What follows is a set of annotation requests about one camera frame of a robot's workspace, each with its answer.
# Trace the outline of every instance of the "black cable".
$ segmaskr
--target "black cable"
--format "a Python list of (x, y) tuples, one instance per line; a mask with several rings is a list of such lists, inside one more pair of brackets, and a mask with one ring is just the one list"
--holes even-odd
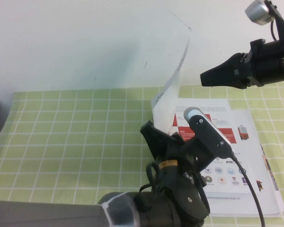
[(274, 41), (276, 41), (275, 33), (274, 33), (274, 21), (270, 23), (270, 32), (271, 32), (271, 36), (273, 37)]
[(263, 216), (263, 212), (262, 212), (262, 209), (261, 209), (261, 206), (260, 206), (260, 203), (259, 203), (259, 200), (257, 199), (257, 195), (251, 185), (251, 182), (250, 180), (248, 179), (246, 173), (245, 173), (245, 170), (244, 168), (241, 166), (240, 162), (238, 161), (237, 157), (233, 156), (231, 157), (232, 160), (237, 164), (237, 166), (239, 167), (239, 170), (242, 172), (247, 184), (248, 184), (248, 187), (251, 191), (251, 194), (252, 196), (254, 197), (254, 200), (255, 200), (255, 203), (256, 203), (256, 206), (257, 206), (257, 210), (259, 212), (259, 216), (260, 216), (260, 220), (261, 220), (261, 227), (265, 227), (265, 220), (264, 220), (264, 216)]
[[(154, 168), (156, 171), (156, 178), (153, 177), (151, 168)], [(155, 195), (157, 195), (157, 182), (160, 180), (160, 168), (155, 162), (151, 162), (146, 166), (146, 175), (149, 183), (143, 185), (139, 192), (142, 192), (144, 189), (151, 187)]]
[(151, 186), (150, 183), (147, 183), (147, 184), (141, 186), (141, 188), (139, 189), (139, 192), (141, 193), (144, 189), (147, 189), (147, 188), (149, 188), (150, 186)]

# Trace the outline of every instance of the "circular logo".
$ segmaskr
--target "circular logo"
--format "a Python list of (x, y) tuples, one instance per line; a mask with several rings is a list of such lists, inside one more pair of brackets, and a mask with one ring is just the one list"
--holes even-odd
[[(244, 169), (244, 172), (246, 173), (246, 169)], [(242, 174), (242, 171), (239, 169), (239, 173)]]
[(206, 168), (204, 171), (205, 171), (207, 174), (210, 174), (210, 173), (212, 172), (212, 169), (211, 169), (211, 168)]
[(235, 171), (233, 170), (233, 168), (228, 168), (227, 169), (227, 172), (231, 175), (234, 175), (235, 174)]
[(213, 182), (213, 179), (210, 176), (205, 177), (206, 182), (211, 183)]
[(216, 171), (217, 174), (222, 174), (223, 170), (220, 167), (217, 167), (214, 169)]
[(226, 179), (224, 177), (219, 177), (218, 181), (219, 181), (220, 184), (226, 184), (227, 183)]

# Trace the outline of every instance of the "green checkered tablecloth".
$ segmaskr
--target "green checkered tablecloth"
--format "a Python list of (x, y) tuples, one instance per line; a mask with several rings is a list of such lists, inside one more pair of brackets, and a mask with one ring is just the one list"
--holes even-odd
[[(147, 183), (151, 153), (139, 133), (158, 87), (16, 93), (0, 133), (0, 200), (94, 204)], [(239, 90), (182, 87), (180, 97), (228, 98), (246, 109), (284, 199), (284, 83)], [(284, 226), (284, 214), (266, 218)], [(206, 226), (259, 226), (258, 218), (206, 219)]]

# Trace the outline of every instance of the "white wall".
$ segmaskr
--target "white wall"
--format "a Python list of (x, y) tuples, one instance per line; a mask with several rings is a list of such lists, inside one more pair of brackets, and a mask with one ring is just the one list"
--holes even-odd
[(251, 2), (0, 0), (0, 93), (161, 86), (188, 37), (184, 83), (198, 84), (250, 41), (272, 40), (245, 15)]

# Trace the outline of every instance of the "gray object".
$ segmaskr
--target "gray object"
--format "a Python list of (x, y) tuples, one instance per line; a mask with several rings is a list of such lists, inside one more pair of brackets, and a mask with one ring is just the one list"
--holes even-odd
[(0, 227), (140, 227), (139, 213), (126, 193), (104, 196), (101, 205), (0, 201)]
[(269, 9), (264, 0), (254, 0), (245, 10), (248, 18), (258, 24), (265, 25), (275, 18), (269, 13)]

